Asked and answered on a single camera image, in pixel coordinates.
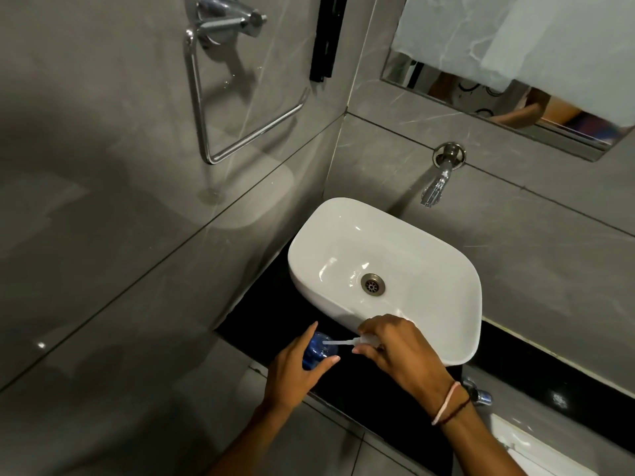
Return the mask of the person's left hand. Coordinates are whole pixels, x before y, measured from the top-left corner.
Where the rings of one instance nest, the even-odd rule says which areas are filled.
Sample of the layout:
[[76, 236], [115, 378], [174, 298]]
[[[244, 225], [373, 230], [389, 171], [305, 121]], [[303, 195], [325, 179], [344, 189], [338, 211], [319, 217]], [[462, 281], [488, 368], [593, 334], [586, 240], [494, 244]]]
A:
[[311, 324], [274, 359], [268, 368], [264, 402], [281, 403], [295, 408], [320, 379], [310, 379], [302, 367], [304, 351], [318, 327]]

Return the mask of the person's right hand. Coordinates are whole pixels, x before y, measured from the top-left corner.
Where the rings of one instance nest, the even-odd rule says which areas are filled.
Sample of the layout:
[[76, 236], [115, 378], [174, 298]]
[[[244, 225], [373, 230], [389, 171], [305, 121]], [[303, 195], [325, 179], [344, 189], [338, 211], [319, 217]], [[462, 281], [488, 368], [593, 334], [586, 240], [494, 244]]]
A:
[[358, 331], [380, 339], [384, 362], [375, 364], [434, 419], [456, 381], [417, 326], [410, 320], [385, 314], [365, 320]]

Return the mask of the blue bottle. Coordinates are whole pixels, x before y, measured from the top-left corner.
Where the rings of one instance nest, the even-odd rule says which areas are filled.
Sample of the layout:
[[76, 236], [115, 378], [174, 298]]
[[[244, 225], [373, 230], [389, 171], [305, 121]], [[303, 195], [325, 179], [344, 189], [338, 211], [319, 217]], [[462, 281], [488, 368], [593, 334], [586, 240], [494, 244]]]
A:
[[332, 337], [316, 331], [308, 343], [302, 358], [302, 367], [306, 371], [311, 371], [318, 364], [331, 356], [338, 355], [338, 347], [326, 342], [334, 341]]

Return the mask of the white pump dispenser tube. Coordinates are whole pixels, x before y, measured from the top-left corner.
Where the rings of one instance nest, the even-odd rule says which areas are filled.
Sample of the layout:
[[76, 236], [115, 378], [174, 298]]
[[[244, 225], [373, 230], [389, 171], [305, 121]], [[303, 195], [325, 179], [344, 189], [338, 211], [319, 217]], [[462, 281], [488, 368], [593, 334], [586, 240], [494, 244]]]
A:
[[322, 341], [322, 345], [323, 346], [359, 346], [359, 345], [368, 345], [373, 347], [374, 349], [378, 349], [381, 346], [381, 341], [380, 339], [375, 336], [375, 335], [361, 335], [358, 337], [355, 337], [353, 339], [348, 339], [348, 340], [340, 340], [340, 341], [335, 341], [335, 340], [326, 340], [324, 339]]

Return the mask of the person's right forearm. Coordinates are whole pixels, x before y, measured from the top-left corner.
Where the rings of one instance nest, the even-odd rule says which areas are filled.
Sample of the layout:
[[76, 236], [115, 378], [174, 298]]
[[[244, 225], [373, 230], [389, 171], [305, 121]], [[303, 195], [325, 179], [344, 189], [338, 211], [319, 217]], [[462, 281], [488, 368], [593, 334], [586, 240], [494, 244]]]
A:
[[450, 388], [433, 423], [448, 439], [464, 476], [527, 476], [489, 432], [458, 382]]

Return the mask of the person's left forearm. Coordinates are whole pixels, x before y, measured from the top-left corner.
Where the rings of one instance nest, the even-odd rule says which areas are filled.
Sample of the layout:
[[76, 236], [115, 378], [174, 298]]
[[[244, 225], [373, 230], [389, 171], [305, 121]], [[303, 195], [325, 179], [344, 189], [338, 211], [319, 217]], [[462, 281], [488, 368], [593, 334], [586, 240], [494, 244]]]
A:
[[294, 406], [263, 402], [205, 476], [253, 476], [260, 460], [288, 421]]

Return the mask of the white ceramic sink basin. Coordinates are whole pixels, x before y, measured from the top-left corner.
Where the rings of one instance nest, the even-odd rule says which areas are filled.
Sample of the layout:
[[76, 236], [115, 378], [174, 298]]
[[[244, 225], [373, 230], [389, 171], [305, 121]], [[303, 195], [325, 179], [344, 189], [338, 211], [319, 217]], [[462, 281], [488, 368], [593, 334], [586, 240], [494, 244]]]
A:
[[[288, 265], [298, 291], [357, 333], [386, 313], [412, 321], [445, 366], [476, 354], [482, 322], [481, 281], [458, 249], [384, 211], [348, 198], [322, 203], [296, 234]], [[385, 293], [360, 285], [379, 275]]]

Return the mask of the chrome angle valve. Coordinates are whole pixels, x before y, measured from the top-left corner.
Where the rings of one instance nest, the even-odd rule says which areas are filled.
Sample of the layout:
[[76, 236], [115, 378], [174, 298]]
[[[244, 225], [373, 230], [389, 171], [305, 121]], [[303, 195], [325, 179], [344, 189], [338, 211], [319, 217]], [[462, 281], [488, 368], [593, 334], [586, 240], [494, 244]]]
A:
[[493, 398], [491, 394], [487, 391], [480, 390], [474, 381], [466, 377], [462, 380], [462, 386], [468, 392], [475, 407], [492, 406]]

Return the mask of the white toilet tank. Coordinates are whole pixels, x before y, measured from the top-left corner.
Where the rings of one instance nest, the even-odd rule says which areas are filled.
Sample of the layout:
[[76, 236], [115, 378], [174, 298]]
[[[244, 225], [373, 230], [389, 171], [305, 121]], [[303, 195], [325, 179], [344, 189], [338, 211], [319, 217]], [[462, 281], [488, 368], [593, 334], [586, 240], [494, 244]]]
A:
[[599, 476], [496, 415], [489, 416], [489, 428], [527, 476]]

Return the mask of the chrome wall faucet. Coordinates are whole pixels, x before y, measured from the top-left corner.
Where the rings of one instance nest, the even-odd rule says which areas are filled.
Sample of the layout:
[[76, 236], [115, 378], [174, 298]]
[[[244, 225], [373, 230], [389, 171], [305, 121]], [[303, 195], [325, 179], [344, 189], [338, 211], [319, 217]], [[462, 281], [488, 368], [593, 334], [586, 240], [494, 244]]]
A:
[[433, 150], [432, 161], [436, 172], [423, 191], [420, 201], [425, 207], [433, 207], [440, 201], [452, 172], [465, 164], [466, 151], [459, 143], [446, 142]]

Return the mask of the wall mirror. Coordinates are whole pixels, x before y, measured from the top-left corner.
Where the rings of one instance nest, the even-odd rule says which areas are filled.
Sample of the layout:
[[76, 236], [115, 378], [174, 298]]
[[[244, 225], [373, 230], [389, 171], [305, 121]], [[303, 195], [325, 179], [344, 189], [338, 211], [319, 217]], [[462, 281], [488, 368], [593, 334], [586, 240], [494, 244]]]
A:
[[596, 161], [635, 129], [635, 0], [406, 0], [382, 77]]

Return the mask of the black wall holder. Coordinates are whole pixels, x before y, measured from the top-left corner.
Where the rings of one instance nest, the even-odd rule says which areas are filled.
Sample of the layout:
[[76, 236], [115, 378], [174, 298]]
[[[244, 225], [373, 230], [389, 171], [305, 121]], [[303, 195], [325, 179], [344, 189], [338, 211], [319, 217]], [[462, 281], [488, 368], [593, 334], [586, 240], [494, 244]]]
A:
[[320, 0], [309, 80], [331, 78], [347, 0]]

